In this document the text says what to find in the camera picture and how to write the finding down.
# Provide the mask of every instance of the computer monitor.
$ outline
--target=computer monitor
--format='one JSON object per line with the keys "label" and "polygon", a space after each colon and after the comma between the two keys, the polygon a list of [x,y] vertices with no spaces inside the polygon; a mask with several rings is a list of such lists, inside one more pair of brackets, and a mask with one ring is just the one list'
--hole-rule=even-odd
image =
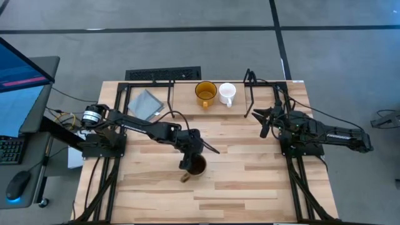
{"label": "computer monitor", "polygon": [[0,37],[0,93],[53,82],[53,77]]}

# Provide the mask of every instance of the gray floor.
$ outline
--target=gray floor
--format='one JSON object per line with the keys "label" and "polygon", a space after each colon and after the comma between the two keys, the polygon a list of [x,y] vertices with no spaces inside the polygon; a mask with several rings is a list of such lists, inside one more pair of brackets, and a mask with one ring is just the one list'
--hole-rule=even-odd
{"label": "gray floor", "polygon": [[[400,3],[379,0],[278,0],[282,26],[400,24]],[[273,24],[267,0],[11,0],[0,29],[91,29]],[[337,210],[345,221],[398,224],[398,129],[371,129],[379,109],[399,109],[400,31],[284,31],[293,79],[305,80],[311,105],[360,124],[374,152],[326,146]],[[247,68],[283,79],[274,31],[2,35],[27,56],[61,57],[55,87],[97,99],[102,81],[126,69],[201,66],[204,79],[239,79]],[[48,106],[82,111],[84,103],[52,92]],[[318,113],[315,118],[346,126]],[[67,221],[79,171],[51,178],[46,209],[0,211],[0,224]]]}

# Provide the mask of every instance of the wooden table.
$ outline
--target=wooden table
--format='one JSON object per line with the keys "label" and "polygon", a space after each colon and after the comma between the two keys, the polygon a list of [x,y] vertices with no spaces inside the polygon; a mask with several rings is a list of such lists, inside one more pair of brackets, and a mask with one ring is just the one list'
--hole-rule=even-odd
{"label": "wooden table", "polygon": [[[99,104],[114,106],[117,85],[118,81],[103,82]],[[309,105],[303,82],[288,81],[287,86],[291,97]],[[131,99],[143,89],[132,89]],[[166,87],[146,89],[166,103]],[[254,87],[253,92],[253,109],[273,106],[272,88]],[[246,101],[247,105],[251,102],[248,87]],[[308,108],[296,105],[296,110],[311,116]],[[204,149],[207,171],[199,179],[191,179],[183,184],[179,178],[184,171],[178,168],[179,161],[183,158],[181,153],[172,146],[150,140],[146,135],[128,131],[126,154],[119,167],[112,223],[296,222],[286,161],[271,132],[266,139],[261,139],[261,125],[251,115],[247,118],[188,116],[187,119],[190,128],[199,129],[202,138],[221,154]],[[178,115],[175,119],[168,115],[163,121],[173,121],[186,128]],[[325,165],[313,156],[303,158],[311,192],[330,215],[337,217]],[[75,199],[77,216],[83,212],[89,177],[95,161],[96,159],[86,160],[82,169]],[[103,159],[94,173],[89,203],[97,193],[102,165]],[[301,191],[299,196],[303,217],[307,218]],[[107,200],[106,193],[100,218],[105,217]]]}

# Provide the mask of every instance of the amber glass cup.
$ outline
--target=amber glass cup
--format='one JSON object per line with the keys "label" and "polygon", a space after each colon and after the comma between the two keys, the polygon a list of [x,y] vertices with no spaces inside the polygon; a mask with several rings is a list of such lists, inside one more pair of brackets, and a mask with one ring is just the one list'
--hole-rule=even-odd
{"label": "amber glass cup", "polygon": [[209,81],[200,82],[195,90],[197,103],[207,109],[214,104],[215,96],[217,96],[217,86]]}

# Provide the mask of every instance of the white mug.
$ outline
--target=white mug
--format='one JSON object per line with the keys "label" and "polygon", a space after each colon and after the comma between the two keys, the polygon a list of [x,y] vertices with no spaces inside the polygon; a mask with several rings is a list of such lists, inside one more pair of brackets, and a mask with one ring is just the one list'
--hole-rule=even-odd
{"label": "white mug", "polygon": [[233,98],[235,98],[236,87],[231,83],[223,83],[219,89],[219,101],[226,104],[227,107],[232,107]]}

